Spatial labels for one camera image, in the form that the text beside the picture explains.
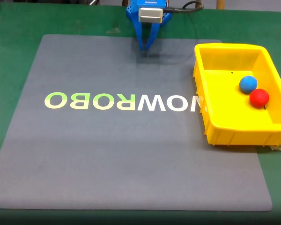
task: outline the yellow tray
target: yellow tray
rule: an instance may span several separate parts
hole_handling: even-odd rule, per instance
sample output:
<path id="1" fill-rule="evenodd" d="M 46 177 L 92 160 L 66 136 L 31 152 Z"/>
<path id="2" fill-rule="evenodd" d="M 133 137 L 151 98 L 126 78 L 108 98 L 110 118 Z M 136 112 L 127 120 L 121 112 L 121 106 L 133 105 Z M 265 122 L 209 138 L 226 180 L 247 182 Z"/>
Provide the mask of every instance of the yellow tray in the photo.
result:
<path id="1" fill-rule="evenodd" d="M 193 76 L 207 141 L 212 145 L 281 144 L 281 78 L 264 47 L 245 44 L 195 46 Z M 250 104 L 239 89 L 241 78 L 254 76 L 266 90 L 266 109 Z"/>

